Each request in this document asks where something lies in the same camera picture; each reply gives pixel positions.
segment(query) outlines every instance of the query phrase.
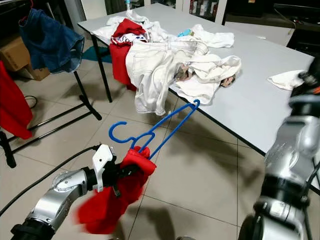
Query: white table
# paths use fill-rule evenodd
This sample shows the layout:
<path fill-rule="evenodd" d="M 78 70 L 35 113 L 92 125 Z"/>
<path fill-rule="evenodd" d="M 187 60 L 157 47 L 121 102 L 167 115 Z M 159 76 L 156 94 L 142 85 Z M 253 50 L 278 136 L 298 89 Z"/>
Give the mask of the white table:
<path fill-rule="evenodd" d="M 199 111 L 264 155 L 272 146 L 282 121 L 291 111 L 288 107 L 290 92 L 275 87 L 267 81 L 267 77 L 290 70 L 308 69 L 313 57 L 158 3 L 136 8 L 135 11 L 150 21 L 159 21 L 163 29 L 174 35 L 195 24 L 201 24 L 212 33 L 234 33 L 233 47 L 211 48 L 210 51 L 222 58 L 229 55 L 240 57 L 241 73 L 231 87 L 220 88 L 212 104 L 201 105 Z M 91 33 L 105 26 L 108 18 L 116 15 L 126 16 L 126 13 L 82 21 L 78 25 Z"/>

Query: blue denim jacket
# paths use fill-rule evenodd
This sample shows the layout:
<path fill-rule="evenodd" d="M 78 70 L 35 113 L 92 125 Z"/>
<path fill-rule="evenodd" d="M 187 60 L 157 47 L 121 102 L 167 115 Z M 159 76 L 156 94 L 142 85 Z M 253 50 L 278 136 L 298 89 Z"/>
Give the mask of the blue denim jacket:
<path fill-rule="evenodd" d="M 33 69 L 47 67 L 56 74 L 78 68 L 85 42 L 83 36 L 34 8 L 19 26 Z"/>

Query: red cloth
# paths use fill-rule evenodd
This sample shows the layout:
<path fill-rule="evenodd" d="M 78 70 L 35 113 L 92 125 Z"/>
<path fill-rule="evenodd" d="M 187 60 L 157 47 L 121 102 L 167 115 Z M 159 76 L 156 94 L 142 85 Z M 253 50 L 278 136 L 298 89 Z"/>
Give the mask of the red cloth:
<path fill-rule="evenodd" d="M 121 193 L 120 197 L 115 196 L 112 187 L 105 187 L 102 192 L 95 192 L 95 195 L 77 210 L 77 221 L 84 224 L 87 232 L 91 234 L 113 233 L 128 205 L 139 199 L 144 184 L 156 169 L 156 165 L 148 160 L 149 148 L 146 147 L 141 153 L 138 153 L 139 150 L 139 146 L 130 149 L 120 164 L 121 168 L 136 164 L 142 170 L 118 180 L 117 187 Z"/>
<path fill-rule="evenodd" d="M 135 22 L 125 18 L 123 22 L 119 24 L 116 31 L 113 33 L 111 39 L 121 37 L 124 34 L 144 34 L 146 31 Z M 137 90 L 137 88 L 131 84 L 130 78 L 127 73 L 126 56 L 131 47 L 131 42 L 117 42 L 116 44 L 111 41 L 109 45 L 111 59 L 112 59 L 112 72 L 113 77 L 119 82 L 127 85 L 127 89 Z"/>
<path fill-rule="evenodd" d="M 27 129 L 31 119 L 32 112 L 24 95 L 0 61 L 0 127 L 22 139 L 28 139 L 32 136 Z"/>

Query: black metal stand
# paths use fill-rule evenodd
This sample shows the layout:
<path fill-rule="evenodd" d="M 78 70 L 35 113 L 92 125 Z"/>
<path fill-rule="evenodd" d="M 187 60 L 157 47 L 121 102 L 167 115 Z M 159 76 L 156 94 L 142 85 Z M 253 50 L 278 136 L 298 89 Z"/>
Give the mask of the black metal stand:
<path fill-rule="evenodd" d="M 98 59 L 99 68 L 100 68 L 100 71 L 101 71 L 102 80 L 103 80 L 103 83 L 104 83 L 106 95 L 107 95 L 107 97 L 109 99 L 109 102 L 112 103 L 112 98 L 111 98 L 111 94 L 110 94 L 110 90 L 109 90 L 109 85 L 108 85 L 108 81 L 107 81 L 105 68 L 104 68 L 104 65 L 102 63 L 102 57 L 105 56 L 105 55 L 110 54 L 110 52 L 107 51 L 107 52 L 101 53 L 99 51 L 99 46 L 98 46 L 98 42 L 97 42 L 96 36 L 91 34 L 91 38 L 92 38 L 92 43 L 93 43 L 93 47 L 94 47 L 94 50 L 95 50 L 96 57 Z"/>
<path fill-rule="evenodd" d="M 67 115 L 67 114 L 69 114 L 69 113 L 71 113 L 71 112 L 73 112 L 73 111 L 75 111 L 75 110 L 77 110 L 77 109 L 79 109 L 79 108 L 81 108 L 83 106 L 86 106 L 88 108 L 89 112 L 87 112 L 85 114 L 82 114 L 81 116 L 78 116 L 75 119 L 73 119 L 71 121 L 68 121 L 65 124 L 62 124 L 61 126 L 58 126 L 57 128 L 55 128 L 55 129 L 53 129 L 53 130 L 51 130 L 51 131 L 49 131 L 47 133 L 44 133 L 41 136 L 38 136 L 38 137 L 32 139 L 31 141 L 29 141 L 29 142 L 17 147 L 16 149 L 13 149 L 13 150 L 11 149 L 9 142 L 15 140 L 17 138 L 17 136 L 13 136 L 13 137 L 10 137 L 8 139 L 6 134 L 3 131 L 0 131 L 0 146 L 3 147 L 4 154 L 6 156 L 6 163 L 8 164 L 9 167 L 14 168 L 14 167 L 17 166 L 17 163 L 16 163 L 15 158 L 14 158 L 14 154 L 17 153 L 18 151 L 20 151 L 21 149 L 24 149 L 27 146 L 33 144 L 34 142 L 36 142 L 38 140 L 41 140 L 41 139 L 43 139 L 43 138 L 45 138 L 47 136 L 50 136 L 51 134 L 54 134 L 55 132 L 57 132 L 57 131 L 59 131 L 61 129 L 64 129 L 65 127 L 67 127 L 67 126 L 69 126 L 69 125 L 71 125 L 71 124 L 73 124 L 73 123 L 75 123 L 75 122 L 77 122 L 77 121 L 79 121 L 79 120 L 91 115 L 91 114 L 93 114 L 95 116 L 95 118 L 97 120 L 99 120 L 99 121 L 102 119 L 102 116 L 89 103 L 88 96 L 86 94 L 84 86 L 82 85 L 82 83 L 80 81 L 80 78 L 79 78 L 79 75 L 78 75 L 77 71 L 74 71 L 73 73 L 74 73 L 75 79 L 76 79 L 76 81 L 78 83 L 78 86 L 79 86 L 79 88 L 81 90 L 81 93 L 82 93 L 82 95 L 79 96 L 79 98 L 82 101 L 82 103 L 77 105 L 77 106 L 75 106 L 75 107 L 73 107 L 73 108 L 71 108 L 71 109 L 69 109 L 69 110 L 67 110 L 67 111 L 64 111 L 64 112 L 62 112 L 62 113 L 60 113 L 60 114 L 58 114 L 58 115 L 56 115 L 54 117 L 49 118 L 48 120 L 45 120 L 45 121 L 43 121 L 43 122 L 41 122 L 41 123 L 39 123 L 37 125 L 32 126 L 32 127 L 28 128 L 28 130 L 31 131 L 31 130 L 37 129 L 37 128 L 45 125 L 45 124 L 51 123 L 52 121 L 54 121 L 54 120 L 56 120 L 58 118 L 61 118 L 64 115 Z"/>

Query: cardboard box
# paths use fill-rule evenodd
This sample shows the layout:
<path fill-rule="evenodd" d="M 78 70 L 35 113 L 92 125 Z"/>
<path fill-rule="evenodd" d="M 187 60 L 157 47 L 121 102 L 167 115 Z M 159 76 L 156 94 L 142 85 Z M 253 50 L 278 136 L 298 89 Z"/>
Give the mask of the cardboard box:
<path fill-rule="evenodd" d="M 30 62 L 29 52 L 20 36 L 0 48 L 0 59 L 3 61 L 4 67 L 12 72 L 28 65 Z"/>
<path fill-rule="evenodd" d="M 17 73 L 21 77 L 41 81 L 50 74 L 50 71 L 46 67 L 40 69 L 32 69 L 31 63 L 29 63 L 27 66 L 20 69 Z"/>

